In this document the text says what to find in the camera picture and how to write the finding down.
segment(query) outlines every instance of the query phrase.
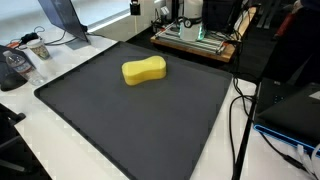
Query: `wooden board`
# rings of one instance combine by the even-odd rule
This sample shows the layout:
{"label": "wooden board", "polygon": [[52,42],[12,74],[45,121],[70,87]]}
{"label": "wooden board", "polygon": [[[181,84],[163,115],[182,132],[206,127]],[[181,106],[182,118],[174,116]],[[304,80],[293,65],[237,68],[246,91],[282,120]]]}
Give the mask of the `wooden board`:
{"label": "wooden board", "polygon": [[[241,34],[241,36],[244,35],[244,33],[246,32],[246,30],[248,29],[252,18],[254,17],[255,13],[257,11],[257,8],[253,7],[249,9],[249,16],[246,16],[245,18],[243,18],[243,21],[240,24],[239,27],[239,33]],[[225,48],[225,50],[221,53],[221,55],[217,55],[215,53],[210,53],[207,51],[203,51],[200,49],[195,49],[195,48],[190,48],[187,46],[184,46],[182,44],[178,44],[178,43],[174,43],[174,42],[169,42],[169,41],[161,41],[159,39],[156,39],[155,36],[153,36],[150,41],[154,44],[158,44],[158,45],[162,45],[162,46],[166,46],[166,47],[170,47],[170,48],[174,48],[174,49],[178,49],[181,51],[185,51],[185,52],[189,52],[189,53],[193,53],[193,54],[197,54],[200,56],[204,56],[210,59],[215,59],[218,61],[223,61],[223,62],[229,62],[231,57],[233,56],[234,52],[235,52],[235,48],[232,45],[229,45]]]}

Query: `white table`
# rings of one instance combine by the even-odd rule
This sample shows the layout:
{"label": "white table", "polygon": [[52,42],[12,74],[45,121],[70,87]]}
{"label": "white table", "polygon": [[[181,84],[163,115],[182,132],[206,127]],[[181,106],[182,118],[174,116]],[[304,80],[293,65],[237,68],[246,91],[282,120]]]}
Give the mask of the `white table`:
{"label": "white table", "polygon": [[[299,160],[295,148],[274,138],[266,137],[280,152]],[[283,160],[257,131],[251,129],[241,179],[256,180],[257,178],[259,180],[311,180],[307,173]]]}
{"label": "white table", "polygon": [[[71,50],[65,45],[48,47],[52,56],[48,61],[41,61],[30,50],[25,52],[40,73],[50,81],[116,43],[101,37],[89,36],[89,39],[91,45],[78,50]],[[242,80],[239,81],[239,87],[248,95],[254,94],[256,88],[254,84]],[[35,89],[36,87],[27,83],[16,90],[0,92],[0,102],[16,113],[26,114],[27,118],[15,127],[52,179],[127,179],[75,129],[38,100],[33,95]],[[229,105],[236,96],[237,92],[233,85],[230,85],[191,179],[231,179],[232,156],[228,112]],[[235,150],[238,152],[247,121],[241,101],[234,104],[232,116]]]}

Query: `electronic device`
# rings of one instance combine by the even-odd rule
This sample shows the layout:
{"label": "electronic device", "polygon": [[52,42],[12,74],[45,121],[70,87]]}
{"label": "electronic device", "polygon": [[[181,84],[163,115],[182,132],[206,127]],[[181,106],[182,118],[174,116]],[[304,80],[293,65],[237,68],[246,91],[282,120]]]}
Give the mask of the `electronic device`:
{"label": "electronic device", "polygon": [[[272,89],[259,87],[258,105],[267,107],[260,99],[260,94],[269,94],[273,97]],[[282,91],[289,89],[283,86]],[[265,110],[256,113],[254,129],[296,147],[304,146],[308,153],[312,153],[314,147],[320,143],[320,85],[311,83],[302,89],[293,88],[287,91],[288,96],[281,98]]]}
{"label": "electronic device", "polygon": [[204,28],[232,34],[243,0],[203,0],[202,19]]}
{"label": "electronic device", "polygon": [[38,0],[51,24],[67,31],[81,40],[89,42],[85,32],[87,26],[80,23],[71,0]]}

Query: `monitor stand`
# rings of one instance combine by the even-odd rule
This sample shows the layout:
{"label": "monitor stand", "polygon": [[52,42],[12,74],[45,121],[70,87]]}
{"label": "monitor stand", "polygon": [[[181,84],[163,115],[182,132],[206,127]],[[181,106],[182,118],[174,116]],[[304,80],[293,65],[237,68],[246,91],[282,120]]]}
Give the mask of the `monitor stand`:
{"label": "monitor stand", "polygon": [[82,39],[77,38],[71,42],[66,43],[65,45],[68,46],[69,48],[71,48],[72,50],[77,50],[77,49],[86,47],[88,45],[91,45],[91,43],[89,40],[87,42],[87,41],[84,41]]}

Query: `green light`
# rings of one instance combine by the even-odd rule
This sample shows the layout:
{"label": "green light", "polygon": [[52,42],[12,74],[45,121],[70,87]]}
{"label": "green light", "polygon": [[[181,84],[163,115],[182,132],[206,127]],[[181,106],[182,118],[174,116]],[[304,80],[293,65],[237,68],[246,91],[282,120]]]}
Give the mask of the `green light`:
{"label": "green light", "polygon": [[203,38],[204,38],[204,33],[203,33],[202,25],[201,25],[200,30],[199,30],[198,40],[201,41]]}

